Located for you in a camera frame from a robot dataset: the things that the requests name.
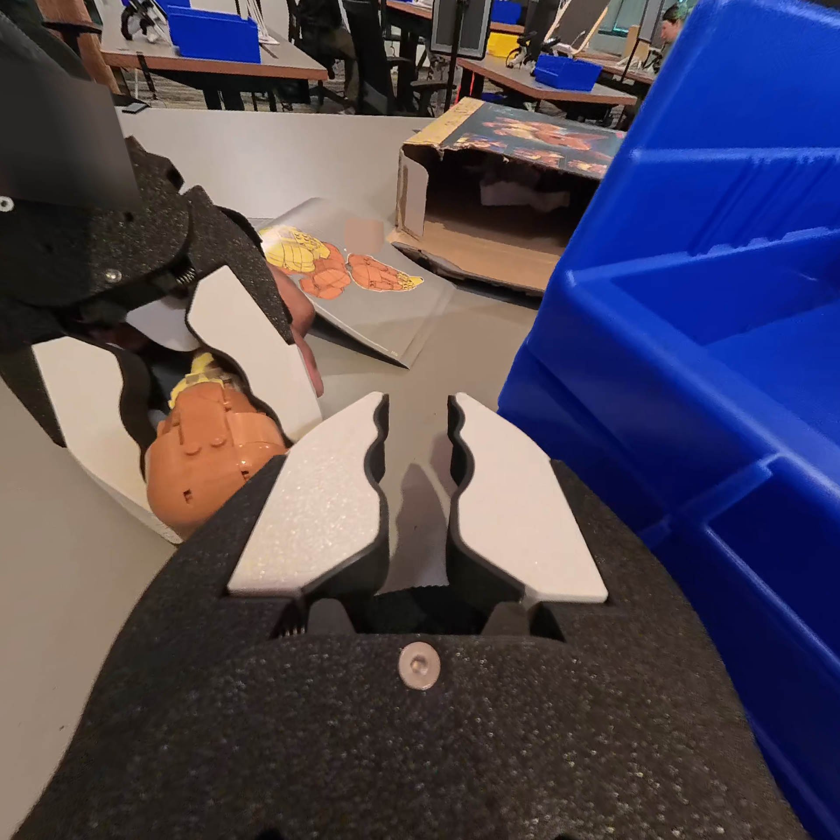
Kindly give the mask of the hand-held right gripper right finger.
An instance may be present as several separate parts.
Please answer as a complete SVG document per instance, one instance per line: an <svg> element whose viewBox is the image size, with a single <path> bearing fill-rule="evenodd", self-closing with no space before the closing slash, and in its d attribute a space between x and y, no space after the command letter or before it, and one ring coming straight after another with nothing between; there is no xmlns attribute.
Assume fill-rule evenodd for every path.
<svg viewBox="0 0 840 840"><path fill-rule="evenodd" d="M469 604L603 604L608 592L550 457L472 396L448 398L448 584Z"/></svg>

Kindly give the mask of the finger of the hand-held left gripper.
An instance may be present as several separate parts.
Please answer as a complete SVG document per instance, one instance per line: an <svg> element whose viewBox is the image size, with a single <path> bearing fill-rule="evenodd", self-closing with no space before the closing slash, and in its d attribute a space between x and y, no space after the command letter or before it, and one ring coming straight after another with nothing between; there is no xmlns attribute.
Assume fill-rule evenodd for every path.
<svg viewBox="0 0 840 840"><path fill-rule="evenodd" d="M297 442L322 421L314 386L295 341L286 341L227 266L201 279L185 321L207 348L238 368L253 401Z"/></svg>
<svg viewBox="0 0 840 840"><path fill-rule="evenodd" d="M180 544L147 498L144 455L154 430L143 363L111 346L71 337L37 343L33 352L70 455L124 510L167 542Z"/></svg>

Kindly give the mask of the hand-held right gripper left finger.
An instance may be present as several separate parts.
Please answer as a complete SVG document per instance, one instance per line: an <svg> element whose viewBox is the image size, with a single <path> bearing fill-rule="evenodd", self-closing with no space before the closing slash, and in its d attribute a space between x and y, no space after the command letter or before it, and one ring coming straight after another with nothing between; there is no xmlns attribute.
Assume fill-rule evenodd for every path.
<svg viewBox="0 0 840 840"><path fill-rule="evenodd" d="M369 457L386 436L387 407L386 394L371 392L292 446L227 583L230 595L301 599L374 546L386 504Z"/></svg>

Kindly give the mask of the orange rounded brick toy segment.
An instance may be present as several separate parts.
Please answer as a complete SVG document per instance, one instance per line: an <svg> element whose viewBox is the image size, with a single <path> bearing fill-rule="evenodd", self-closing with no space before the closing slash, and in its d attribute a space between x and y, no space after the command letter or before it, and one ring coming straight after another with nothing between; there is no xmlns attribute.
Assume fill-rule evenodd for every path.
<svg viewBox="0 0 840 840"><path fill-rule="evenodd" d="M287 443L276 422L226 382L203 381L176 397L146 452L153 514L185 540Z"/></svg>

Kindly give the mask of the grey instruction booklet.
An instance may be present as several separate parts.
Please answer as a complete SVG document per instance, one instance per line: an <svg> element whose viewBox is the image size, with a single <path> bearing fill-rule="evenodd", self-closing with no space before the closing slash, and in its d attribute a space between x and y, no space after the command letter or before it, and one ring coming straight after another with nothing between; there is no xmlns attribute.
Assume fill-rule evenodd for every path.
<svg viewBox="0 0 840 840"><path fill-rule="evenodd" d="M326 199L249 222L269 263L297 285L317 314L407 369L454 295L451 282L387 241L382 220Z"/></svg>

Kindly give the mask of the person's left hand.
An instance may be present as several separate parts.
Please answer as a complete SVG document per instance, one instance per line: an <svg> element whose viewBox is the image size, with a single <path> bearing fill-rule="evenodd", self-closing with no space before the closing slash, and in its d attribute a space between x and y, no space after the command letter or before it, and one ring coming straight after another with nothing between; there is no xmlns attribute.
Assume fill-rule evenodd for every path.
<svg viewBox="0 0 840 840"><path fill-rule="evenodd" d="M268 264L268 268L275 280L281 299L289 310L290 329L293 338L306 365L316 397L320 398L324 391L322 377L314 353L306 341L308 332L312 328L316 318L316 312L306 294L282 269L270 263Z"/></svg>

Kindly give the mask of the wooden edged work table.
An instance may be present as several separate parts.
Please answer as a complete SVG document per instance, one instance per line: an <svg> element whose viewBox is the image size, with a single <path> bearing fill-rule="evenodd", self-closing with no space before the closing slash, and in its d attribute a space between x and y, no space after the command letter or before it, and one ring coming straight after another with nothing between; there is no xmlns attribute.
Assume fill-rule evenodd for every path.
<svg viewBox="0 0 840 840"><path fill-rule="evenodd" d="M286 40L260 47L260 62L183 57L178 48L158 42L149 44L142 36L122 37L121 2L96 2L103 28L101 54L113 69L137 70L142 76L159 76L199 91L217 91L208 109L218 110L224 92L274 95L281 101L278 85L282 81L306 81L308 86L328 79L328 71Z"/></svg>
<svg viewBox="0 0 840 840"><path fill-rule="evenodd" d="M535 111L551 106L566 119L613 125L613 112L635 109L637 98L596 83L591 91L551 88L537 82L529 68L508 67L501 58L458 59L461 77L458 101L466 98L490 101L498 93L500 103L516 109L531 105Z"/></svg>

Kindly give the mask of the cardboard toy box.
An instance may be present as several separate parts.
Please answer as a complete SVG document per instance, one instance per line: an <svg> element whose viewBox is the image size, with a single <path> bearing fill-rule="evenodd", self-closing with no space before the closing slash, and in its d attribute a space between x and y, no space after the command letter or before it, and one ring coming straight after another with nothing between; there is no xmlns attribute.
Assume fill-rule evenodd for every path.
<svg viewBox="0 0 840 840"><path fill-rule="evenodd" d="M390 241L442 277L541 296L625 137L463 99L403 144Z"/></svg>

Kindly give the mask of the blue plastic bin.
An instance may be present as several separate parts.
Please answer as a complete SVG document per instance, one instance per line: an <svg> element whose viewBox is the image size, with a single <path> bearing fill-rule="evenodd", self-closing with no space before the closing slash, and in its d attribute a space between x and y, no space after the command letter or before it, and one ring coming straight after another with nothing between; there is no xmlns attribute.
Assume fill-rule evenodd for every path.
<svg viewBox="0 0 840 840"><path fill-rule="evenodd" d="M839 821L838 2L699 2L499 396L706 625L780 788Z"/></svg>

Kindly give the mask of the blue storage bin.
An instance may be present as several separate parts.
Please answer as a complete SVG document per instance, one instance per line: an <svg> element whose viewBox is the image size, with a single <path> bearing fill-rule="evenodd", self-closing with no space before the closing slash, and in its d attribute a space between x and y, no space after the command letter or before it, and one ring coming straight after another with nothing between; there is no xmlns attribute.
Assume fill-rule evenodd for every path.
<svg viewBox="0 0 840 840"><path fill-rule="evenodd" d="M603 67L572 56L541 54L532 76L539 84L556 90L591 92Z"/></svg>
<svg viewBox="0 0 840 840"><path fill-rule="evenodd" d="M174 5L166 16L171 42L183 57L261 63L259 30L250 17Z"/></svg>

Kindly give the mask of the black office chair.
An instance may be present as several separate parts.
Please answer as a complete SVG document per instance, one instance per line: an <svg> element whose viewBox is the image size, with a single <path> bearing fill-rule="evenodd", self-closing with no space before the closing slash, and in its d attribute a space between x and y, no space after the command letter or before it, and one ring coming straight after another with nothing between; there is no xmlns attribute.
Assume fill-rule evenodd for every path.
<svg viewBox="0 0 840 840"><path fill-rule="evenodd" d="M359 71L354 110L360 116L432 118L439 80L421 79L411 57L388 56L373 2L343 2Z"/></svg>

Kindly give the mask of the black board on stand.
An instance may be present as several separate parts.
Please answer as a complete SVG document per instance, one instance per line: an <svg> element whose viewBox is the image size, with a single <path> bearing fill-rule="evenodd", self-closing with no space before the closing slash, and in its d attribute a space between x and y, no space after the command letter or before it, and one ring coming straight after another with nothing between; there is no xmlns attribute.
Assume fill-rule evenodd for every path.
<svg viewBox="0 0 840 840"><path fill-rule="evenodd" d="M444 110L449 110L458 58L482 60L487 53L492 1L433 1L433 53L448 58Z"/></svg>

